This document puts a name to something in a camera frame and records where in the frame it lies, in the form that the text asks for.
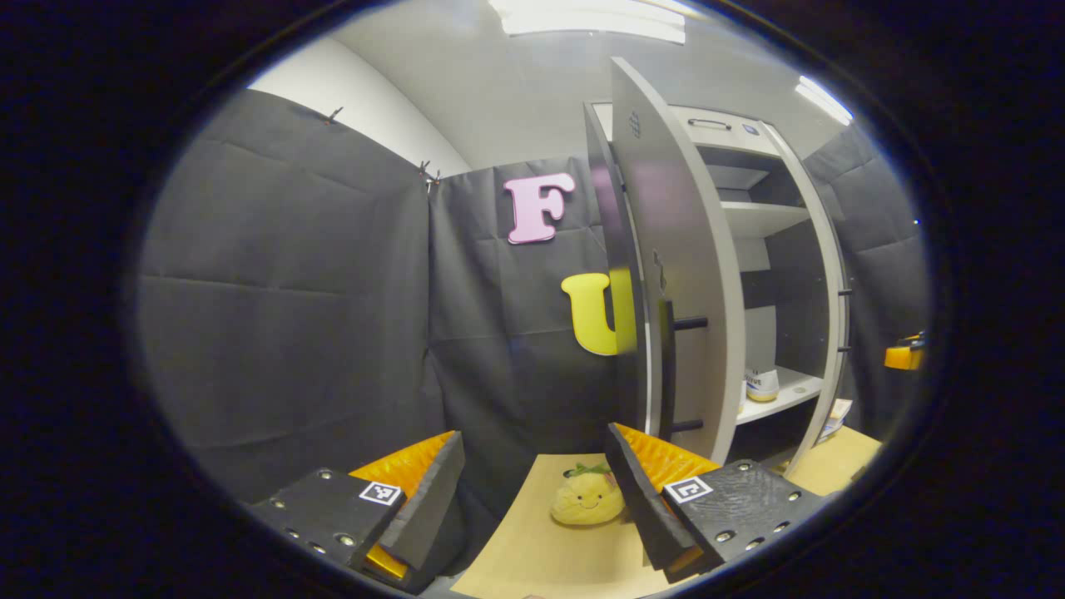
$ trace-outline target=white shelf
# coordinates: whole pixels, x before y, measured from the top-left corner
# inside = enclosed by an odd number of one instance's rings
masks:
[[[816,376],[776,367],[776,378],[781,383],[781,392],[771,402],[752,402],[747,398],[747,385],[741,387],[743,389],[743,410],[736,418],[736,424],[747,424],[797,406],[821,392],[821,379]]]
[[[734,238],[767,238],[773,233],[809,218],[805,208],[755,204],[750,201],[722,201],[725,218]]]

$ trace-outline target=ceiling light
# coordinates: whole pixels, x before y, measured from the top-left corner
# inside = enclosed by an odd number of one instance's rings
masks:
[[[489,0],[508,35],[610,31],[684,44],[684,17],[638,0]]]
[[[843,125],[850,125],[851,120],[854,119],[854,115],[843,108],[843,104],[839,103],[823,87],[806,77],[799,78],[799,85],[796,86],[796,92],[799,92],[799,95],[814,102],[818,108]]]

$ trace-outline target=ceiling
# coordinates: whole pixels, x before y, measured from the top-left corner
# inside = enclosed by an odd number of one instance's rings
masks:
[[[406,0],[330,35],[388,78],[472,168],[586,151],[581,102],[609,100],[610,56],[669,103],[773,123],[800,157],[842,126],[794,92],[799,72],[723,19],[682,45],[587,32],[508,37],[488,0]]]

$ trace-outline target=yellow plush toy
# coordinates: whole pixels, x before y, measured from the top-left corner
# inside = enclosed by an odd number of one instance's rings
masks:
[[[555,491],[551,516],[562,524],[600,524],[621,514],[625,500],[607,465],[577,467]]]

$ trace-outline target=pink letter f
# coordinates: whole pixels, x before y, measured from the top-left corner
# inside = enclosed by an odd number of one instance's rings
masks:
[[[555,237],[555,227],[544,224],[543,212],[551,213],[551,217],[556,221],[561,218],[562,194],[558,193],[558,189],[572,192],[576,184],[569,174],[559,173],[527,179],[511,179],[503,187],[510,190],[510,194],[514,197],[514,230],[510,231],[507,241],[517,245],[546,241]],[[540,190],[543,188],[558,189],[547,190],[547,197],[540,197]]]

